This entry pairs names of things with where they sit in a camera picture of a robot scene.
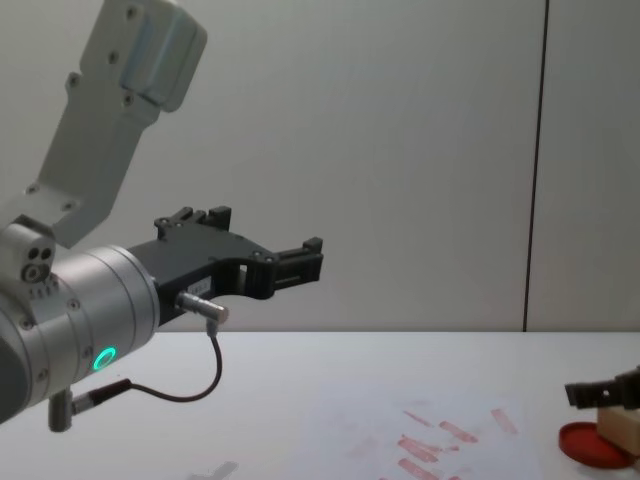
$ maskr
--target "white table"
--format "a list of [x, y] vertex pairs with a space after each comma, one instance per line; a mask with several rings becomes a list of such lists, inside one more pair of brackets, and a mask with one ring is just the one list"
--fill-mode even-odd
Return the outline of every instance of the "white table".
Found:
[[[176, 405], [130, 392], [76, 417], [63, 435], [48, 432], [46, 404], [0, 426], [0, 478], [187, 480], [233, 461], [239, 469], [230, 480], [294, 480], [281, 472], [321, 392], [346, 381], [401, 387], [416, 376], [425, 391], [469, 387], [519, 398], [549, 480], [634, 475], [579, 466], [558, 450], [557, 432], [595, 418], [567, 405], [564, 384], [633, 368], [640, 334], [223, 333], [220, 341], [224, 380], [202, 402]], [[74, 391], [126, 376], [195, 393], [210, 382], [212, 361], [204, 334], [159, 334]], [[544, 416], [532, 417], [541, 405]]]

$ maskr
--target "red marks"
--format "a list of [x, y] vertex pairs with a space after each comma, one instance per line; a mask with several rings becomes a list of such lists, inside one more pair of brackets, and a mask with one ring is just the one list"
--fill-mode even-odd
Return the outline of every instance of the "red marks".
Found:
[[412, 438], [403, 435], [398, 442], [398, 446], [423, 462], [434, 463], [438, 461], [438, 457], [434, 455], [437, 452], [429, 451], [430, 447]]
[[426, 471], [424, 468], [419, 467], [408, 458], [403, 458], [398, 462], [400, 468], [418, 480], [439, 480], [433, 473]]
[[431, 423], [427, 422], [424, 418], [420, 418], [415, 413], [407, 412], [406, 410], [403, 410], [402, 413], [404, 413], [405, 415], [408, 415], [409, 417], [413, 418], [416, 422], [421, 423], [425, 427], [433, 427], [433, 425]]
[[504, 413], [504, 410], [501, 408], [496, 408], [495, 410], [491, 410], [491, 415], [495, 418], [498, 426], [505, 433], [510, 433], [511, 435], [517, 435], [518, 429], [513, 424], [513, 422], [507, 417], [507, 414]]
[[447, 432], [449, 432], [451, 435], [456, 437], [461, 442], [478, 443], [478, 439], [476, 437], [474, 437], [473, 435], [471, 435], [468, 432], [465, 432], [461, 428], [456, 427], [453, 423], [440, 422], [440, 428], [442, 428], [443, 430], [446, 430]]

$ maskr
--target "black cable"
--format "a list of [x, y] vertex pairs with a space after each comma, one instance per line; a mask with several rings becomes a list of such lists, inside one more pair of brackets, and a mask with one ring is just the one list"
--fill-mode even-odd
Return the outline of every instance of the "black cable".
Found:
[[204, 392], [190, 397], [176, 397], [174, 395], [168, 395], [166, 393], [158, 392], [157, 390], [145, 387], [144, 385], [138, 385], [136, 383], [131, 384], [131, 389], [138, 390], [139, 392], [147, 393], [161, 400], [166, 400], [168, 402], [174, 403], [197, 402], [198, 400], [202, 400], [203, 398], [208, 397], [216, 389], [216, 387], [220, 383], [220, 380], [222, 379], [222, 351], [220, 350], [218, 339], [216, 337], [211, 337], [211, 344], [213, 345], [213, 350], [216, 354], [216, 377], [213, 379], [213, 383]]
[[211, 338], [211, 344], [213, 345], [213, 350], [216, 354], [216, 376], [213, 379], [213, 383], [204, 392], [190, 397], [176, 397], [174, 395], [168, 395], [166, 393], [158, 392], [157, 390], [145, 387], [144, 385], [131, 383], [131, 380], [127, 378], [125, 380], [112, 383], [105, 387], [91, 390], [85, 395], [82, 395], [82, 397], [80, 397], [79, 399], [76, 399], [73, 404], [74, 414], [77, 415], [90, 408], [97, 407], [107, 400], [115, 398], [118, 395], [121, 395], [129, 390], [138, 390], [139, 392], [147, 393], [156, 398], [160, 398], [161, 400], [167, 400], [168, 402], [174, 403], [197, 402], [198, 400], [202, 400], [203, 398], [209, 396], [216, 389], [216, 387], [220, 383], [220, 380], [222, 379], [222, 350], [220, 349], [220, 344], [218, 343], [218, 339], [216, 338], [217, 324], [207, 324], [207, 332], [209, 333], [209, 338]]

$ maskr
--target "wooden block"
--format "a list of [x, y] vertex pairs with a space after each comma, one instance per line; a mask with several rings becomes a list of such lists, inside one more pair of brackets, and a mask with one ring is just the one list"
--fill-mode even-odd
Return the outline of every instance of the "wooden block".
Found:
[[598, 410], [598, 434], [635, 456], [640, 456], [640, 413], [622, 407]]

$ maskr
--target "red circular lid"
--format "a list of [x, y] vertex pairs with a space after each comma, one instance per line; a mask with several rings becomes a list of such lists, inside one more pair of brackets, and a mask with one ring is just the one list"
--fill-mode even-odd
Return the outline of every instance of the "red circular lid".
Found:
[[595, 468], [627, 468], [633, 456], [606, 441], [592, 422], [569, 423], [560, 429], [560, 450], [569, 458]]

